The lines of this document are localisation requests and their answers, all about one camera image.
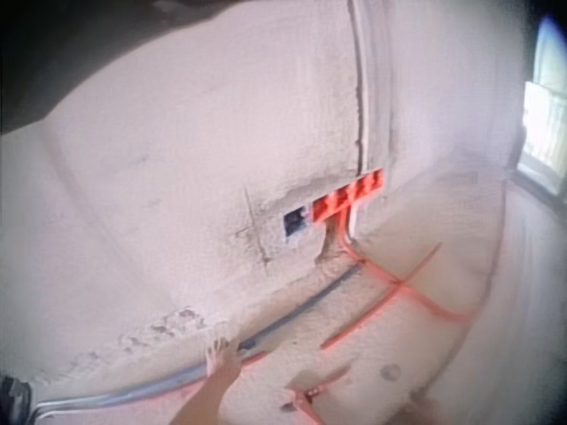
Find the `dark object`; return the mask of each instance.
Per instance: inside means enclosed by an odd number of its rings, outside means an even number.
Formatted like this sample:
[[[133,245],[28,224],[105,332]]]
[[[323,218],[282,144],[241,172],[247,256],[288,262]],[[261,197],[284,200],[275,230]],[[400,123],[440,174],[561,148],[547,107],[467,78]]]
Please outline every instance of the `dark object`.
[[[285,235],[291,236],[295,232],[300,231],[304,228],[307,223],[307,209],[305,206],[301,206],[297,210],[288,212],[283,217],[283,226],[285,227]]]
[[[0,374],[0,425],[24,425],[30,404],[29,384]]]
[[[141,44],[230,0],[5,0],[2,133],[43,119],[83,80]]]

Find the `concrete wall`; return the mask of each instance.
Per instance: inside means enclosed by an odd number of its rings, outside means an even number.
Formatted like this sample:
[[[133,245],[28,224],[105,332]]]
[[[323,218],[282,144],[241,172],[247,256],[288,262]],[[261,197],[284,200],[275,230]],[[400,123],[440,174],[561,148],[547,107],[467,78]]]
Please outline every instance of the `concrete wall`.
[[[453,154],[507,165],[523,112],[521,3],[356,3],[365,69],[371,73],[368,90],[378,93],[369,100],[367,167],[386,170],[383,195]],[[369,27],[372,21],[364,18],[369,9],[386,30]],[[380,116],[385,113],[386,122]],[[357,231],[369,231],[378,211],[379,202],[362,208]]]
[[[240,4],[6,136],[2,367],[128,356],[312,269],[324,228],[287,240],[283,215],[355,176],[355,64],[346,1]]]
[[[351,181],[359,145],[363,169],[385,168],[385,194],[455,151],[506,164],[521,13],[348,6],[238,4],[130,52],[5,137],[2,368],[48,382],[269,304],[324,238],[286,239],[283,215]],[[377,213],[365,207],[357,231]]]

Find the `red pipe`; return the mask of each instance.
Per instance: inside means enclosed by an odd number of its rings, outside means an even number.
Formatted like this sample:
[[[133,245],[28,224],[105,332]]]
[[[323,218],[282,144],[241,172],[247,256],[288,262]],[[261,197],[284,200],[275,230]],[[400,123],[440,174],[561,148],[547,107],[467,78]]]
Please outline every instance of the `red pipe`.
[[[374,314],[382,310],[386,305],[388,305],[398,294],[403,294],[408,298],[414,299],[417,303],[424,306],[430,313],[435,316],[440,317],[443,320],[451,321],[455,323],[466,323],[468,321],[474,320],[478,314],[479,308],[473,309],[471,312],[467,313],[455,313],[447,310],[445,307],[431,301],[425,295],[421,294],[419,291],[408,286],[408,282],[416,276],[417,273],[433,258],[441,247],[441,243],[438,243],[431,252],[422,259],[419,264],[408,274],[406,279],[402,280],[394,274],[388,272],[382,267],[378,266],[370,259],[364,257],[362,254],[357,252],[351,244],[347,241],[346,233],[346,222],[348,218],[348,213],[350,207],[340,211],[338,213],[338,243],[340,246],[356,261],[361,262],[364,266],[368,267],[370,272],[375,275],[381,281],[387,281],[394,287],[380,300],[378,300],[373,306],[370,307],[362,316],[358,317],[355,321],[347,325],[346,327],[339,330],[337,334],[331,336],[324,343],[321,344],[321,349],[326,350],[338,343],[357,328],[362,326],[368,319],[370,319]]]

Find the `blue pipe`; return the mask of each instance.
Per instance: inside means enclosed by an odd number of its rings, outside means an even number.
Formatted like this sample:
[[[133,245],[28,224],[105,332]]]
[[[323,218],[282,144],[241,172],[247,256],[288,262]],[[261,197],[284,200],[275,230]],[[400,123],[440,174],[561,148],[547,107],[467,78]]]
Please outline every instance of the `blue pipe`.
[[[305,303],[299,305],[291,312],[287,313],[284,317],[278,319],[277,321],[274,321],[253,336],[245,339],[238,346],[238,350],[249,352],[253,348],[257,347],[258,345],[260,345],[261,341],[264,340],[269,334],[280,329],[282,326],[295,319],[307,309],[317,304],[319,301],[329,295],[333,290],[338,288],[338,286],[340,286],[342,282],[359,272],[360,269],[361,263],[356,263],[354,266],[350,267],[342,275],[340,275],[338,279],[333,281],[329,286],[327,286],[317,294],[313,295]],[[157,396],[167,394],[168,392],[179,390],[183,387],[192,385],[193,383],[197,383],[205,377],[206,363],[202,362],[197,364],[196,366],[186,368],[156,382],[142,384],[131,389],[121,390],[119,392],[111,394],[42,401],[36,405],[29,420],[27,421],[27,424],[33,425],[38,419],[55,413],[69,413],[102,409],[105,407],[121,406],[135,401],[155,398]]]

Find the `floor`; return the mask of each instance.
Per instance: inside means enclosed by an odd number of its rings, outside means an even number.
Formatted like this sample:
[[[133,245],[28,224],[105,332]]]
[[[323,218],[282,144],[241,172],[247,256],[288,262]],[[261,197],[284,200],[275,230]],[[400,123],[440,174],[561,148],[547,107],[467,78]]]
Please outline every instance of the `floor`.
[[[284,387],[294,383],[306,388],[345,365],[350,365],[347,377],[315,401],[329,424],[386,423],[412,391],[428,384],[428,397],[439,403],[448,423],[544,423],[567,390],[567,232],[550,211],[511,182],[504,187],[504,201],[501,177],[489,168],[439,167],[381,200],[375,231],[358,236],[362,250],[400,275],[442,242],[439,254],[412,284],[454,311],[474,308],[492,283],[485,309],[462,346],[463,325],[440,320],[414,300],[399,297],[343,342],[321,352],[322,341],[384,295],[386,286],[363,271],[264,344],[270,354],[247,368],[230,389],[221,407],[222,423],[303,423],[298,413],[280,412],[279,406],[289,401]],[[38,394],[98,393],[136,383],[134,376],[139,381],[158,378],[164,364],[171,371],[187,367],[201,359],[216,336],[249,335],[349,264],[348,257],[331,251],[312,274],[215,329],[195,332],[128,364],[40,388]],[[431,382],[455,346],[460,351]],[[399,375],[392,376],[392,370]],[[188,396],[188,391],[179,391],[39,423],[166,423]]]

